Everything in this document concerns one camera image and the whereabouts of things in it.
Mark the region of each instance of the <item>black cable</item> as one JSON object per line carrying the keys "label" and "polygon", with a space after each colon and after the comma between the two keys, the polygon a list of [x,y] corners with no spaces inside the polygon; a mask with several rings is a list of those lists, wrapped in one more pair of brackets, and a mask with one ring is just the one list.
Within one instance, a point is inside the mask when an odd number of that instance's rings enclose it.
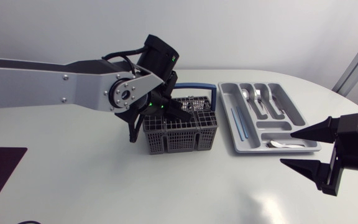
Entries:
{"label": "black cable", "polygon": [[41,224],[37,221],[24,221],[24,222],[21,222],[21,223],[18,223],[18,224]]}
{"label": "black cable", "polygon": [[131,60],[129,60],[129,58],[126,56],[117,56],[117,57],[122,57],[126,62],[128,62],[129,66],[131,68],[132,74],[135,75],[135,67],[134,67],[134,64],[131,62]]}
{"label": "black cable", "polygon": [[128,50],[128,51],[124,51],[124,52],[110,53],[110,54],[107,54],[106,56],[102,57],[102,59],[103,60],[110,60],[110,59],[112,59],[114,57],[137,55],[137,54],[145,52],[147,49],[148,49],[148,47],[144,46],[141,49]]}

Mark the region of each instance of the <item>cutlery tray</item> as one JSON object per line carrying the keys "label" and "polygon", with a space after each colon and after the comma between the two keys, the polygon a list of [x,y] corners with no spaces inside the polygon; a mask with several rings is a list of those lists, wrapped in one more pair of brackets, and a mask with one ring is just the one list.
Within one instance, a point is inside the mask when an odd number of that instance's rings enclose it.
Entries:
{"label": "cutlery tray", "polygon": [[[321,149],[316,141],[290,136],[308,124],[279,83],[221,82],[219,90],[237,152],[316,152]],[[270,140],[304,147],[268,147]]]}

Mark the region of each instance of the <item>white table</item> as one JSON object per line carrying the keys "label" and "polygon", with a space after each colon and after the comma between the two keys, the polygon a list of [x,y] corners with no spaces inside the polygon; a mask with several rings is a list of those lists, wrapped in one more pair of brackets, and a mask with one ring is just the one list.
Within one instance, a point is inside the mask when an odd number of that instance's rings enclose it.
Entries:
{"label": "white table", "polygon": [[[358,106],[299,78],[255,70],[177,70],[178,82],[280,82],[309,124]],[[192,95],[207,90],[192,90]],[[175,90],[175,96],[188,95]],[[210,151],[149,155],[144,133],[76,105],[0,109],[0,146],[28,147],[0,193],[0,223],[358,223],[358,172],[345,170],[338,197],[280,163],[329,162],[314,154],[234,152],[218,92]]]}

